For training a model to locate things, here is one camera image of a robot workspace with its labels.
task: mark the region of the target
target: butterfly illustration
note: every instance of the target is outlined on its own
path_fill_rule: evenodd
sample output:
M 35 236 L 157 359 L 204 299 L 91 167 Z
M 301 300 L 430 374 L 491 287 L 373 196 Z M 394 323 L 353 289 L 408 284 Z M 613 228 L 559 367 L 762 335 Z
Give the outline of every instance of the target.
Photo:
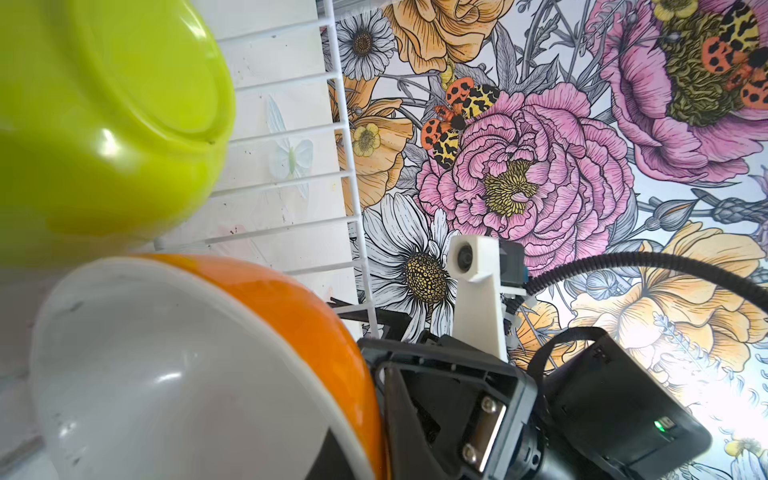
M 701 61 L 713 74 L 732 71 L 725 88 L 740 88 L 745 107 L 768 110 L 768 47 L 760 46 L 757 18 L 747 4 L 737 0 L 730 6 L 720 23 L 720 36 L 704 41 Z
M 437 118 L 422 127 L 422 147 L 432 150 L 438 165 L 450 170 L 458 156 L 458 136 L 471 120 L 488 110 L 498 100 L 499 89 L 493 85 L 475 86 L 470 77 L 454 81 L 445 91 L 445 105 L 436 105 Z
M 270 96 L 267 101 L 266 123 L 270 133 L 276 134 L 286 131 L 286 125 L 280 109 Z M 306 177 L 312 169 L 314 146 L 312 141 L 301 140 L 293 145 L 288 137 L 282 137 L 275 141 L 274 151 L 270 155 L 270 173 L 277 180 Z M 309 195 L 309 184 L 297 185 L 302 198 Z

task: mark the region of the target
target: pink peony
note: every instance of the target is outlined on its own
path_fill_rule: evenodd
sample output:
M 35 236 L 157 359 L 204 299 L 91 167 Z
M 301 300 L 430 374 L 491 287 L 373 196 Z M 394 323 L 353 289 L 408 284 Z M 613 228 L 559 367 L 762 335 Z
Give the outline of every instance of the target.
M 464 131 L 451 170 L 424 162 L 419 203 L 432 215 L 444 210 L 453 230 L 522 243 L 534 275 L 604 252 L 633 178 L 627 145 L 589 113 L 572 84 L 502 92 Z
M 599 16 L 608 15 L 610 1 L 598 0 L 587 23 L 587 32 L 597 32 L 593 54 L 603 35 Z M 768 38 L 768 2 L 745 1 L 758 18 L 760 37 Z M 675 18 L 677 24 L 670 23 L 665 30 L 665 24 L 654 17 L 653 5 L 639 3 L 623 21 L 615 13 L 612 26 L 604 32 L 600 76 L 611 86 L 613 115 L 621 132 L 634 142 L 637 166 L 649 177 L 681 183 L 721 182 L 745 174 L 743 157 L 762 151 L 758 141 L 768 140 L 768 111 L 741 108 L 737 99 L 729 100 L 736 102 L 732 108 L 721 86 L 728 75 L 716 76 L 689 62 L 700 58 L 704 37 L 717 34 L 720 17 L 714 14 L 724 13 L 732 4 L 733 0 L 699 0 L 697 13 Z M 707 18 L 708 29 L 694 33 Z M 621 55 L 620 43 L 625 49 Z M 684 68 L 677 67 L 683 63 Z M 684 87 L 693 93 L 685 94 L 678 81 L 686 82 Z M 713 85 L 709 93 L 704 83 Z M 673 102 L 676 95 L 679 102 Z M 724 105 L 724 111 L 716 111 Z

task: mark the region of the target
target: screw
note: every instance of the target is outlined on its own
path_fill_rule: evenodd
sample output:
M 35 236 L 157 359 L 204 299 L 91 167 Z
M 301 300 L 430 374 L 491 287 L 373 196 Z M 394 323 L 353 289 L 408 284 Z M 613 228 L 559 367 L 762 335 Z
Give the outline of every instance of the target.
M 480 407 L 485 413 L 496 413 L 496 402 L 489 396 L 485 397 L 482 402 L 480 402 Z
M 462 449 L 462 457 L 470 465 L 474 465 L 478 461 L 478 453 L 475 451 L 475 447 L 468 443 L 464 445 Z

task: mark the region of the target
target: daisy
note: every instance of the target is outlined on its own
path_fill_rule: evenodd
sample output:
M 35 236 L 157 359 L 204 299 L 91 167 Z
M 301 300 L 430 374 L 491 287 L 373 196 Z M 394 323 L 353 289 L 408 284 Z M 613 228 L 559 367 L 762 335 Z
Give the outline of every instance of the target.
M 449 232 L 443 210 L 435 212 L 428 226 L 411 197 L 385 195 L 379 205 L 380 211 L 366 208 L 362 214 L 375 305 L 411 316 L 405 342 L 415 342 L 424 329 L 437 336 L 450 333 L 456 280 L 445 263 L 451 238 L 458 232 Z M 361 290 L 362 277 L 356 274 Z
M 381 10 L 365 12 L 336 23 L 344 76 L 370 80 L 384 72 L 395 53 L 395 35 Z

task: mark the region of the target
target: wallpaper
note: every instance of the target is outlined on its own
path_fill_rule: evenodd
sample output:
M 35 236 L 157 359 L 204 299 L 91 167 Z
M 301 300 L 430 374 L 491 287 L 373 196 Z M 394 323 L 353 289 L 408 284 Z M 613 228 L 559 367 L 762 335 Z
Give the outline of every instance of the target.
M 450 333 L 461 233 L 522 243 L 532 276 L 639 250 L 768 283 L 768 2 L 402 0 L 336 27 L 373 301 L 412 317 L 405 341 Z M 345 167 L 340 135 L 337 148 Z M 712 433 L 668 478 L 766 478 L 765 313 L 654 268 L 538 299 L 512 361 L 602 327 Z

